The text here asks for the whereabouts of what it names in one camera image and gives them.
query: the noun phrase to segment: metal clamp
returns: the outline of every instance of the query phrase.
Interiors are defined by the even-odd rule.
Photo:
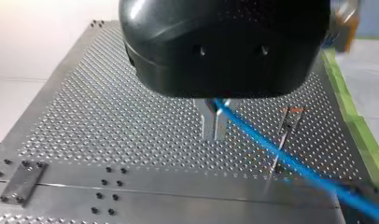
[[[227,132],[228,118],[217,109],[213,99],[195,99],[195,106],[202,115],[202,138],[204,140],[220,141],[225,139]],[[240,100],[224,100],[225,106],[236,109]]]
[[[0,195],[0,203],[23,206],[46,167],[42,161],[22,161]]]

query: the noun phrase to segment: white floor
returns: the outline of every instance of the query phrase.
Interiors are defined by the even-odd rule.
[[[0,0],[0,142],[92,20],[119,0]]]

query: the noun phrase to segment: green edge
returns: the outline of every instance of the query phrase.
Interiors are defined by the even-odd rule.
[[[324,50],[322,58],[344,121],[355,140],[372,182],[379,188],[379,146],[365,119],[356,110],[339,65],[335,61],[335,49]]]

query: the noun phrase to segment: blue cable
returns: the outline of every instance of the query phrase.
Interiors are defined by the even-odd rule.
[[[250,135],[253,140],[259,142],[263,147],[268,149],[270,153],[278,156],[279,160],[284,164],[290,165],[290,167],[297,171],[300,175],[309,179],[313,185],[324,189],[331,194],[336,193],[338,198],[343,200],[348,205],[351,205],[357,210],[362,211],[364,214],[379,220],[379,205],[367,202],[357,195],[350,194],[346,192],[346,190],[336,186],[327,179],[320,179],[317,173],[295,162],[289,155],[284,152],[283,149],[277,149],[273,142],[252,128],[251,125],[247,124],[239,116],[234,114],[227,106],[222,103],[221,100],[216,100],[215,102],[218,109],[221,109],[225,116],[227,116],[234,124],[241,128],[243,132]]]

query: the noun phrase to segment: black plastic housing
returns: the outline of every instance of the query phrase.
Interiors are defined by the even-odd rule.
[[[305,81],[329,28],[330,0],[121,0],[119,18],[150,89],[271,97]]]

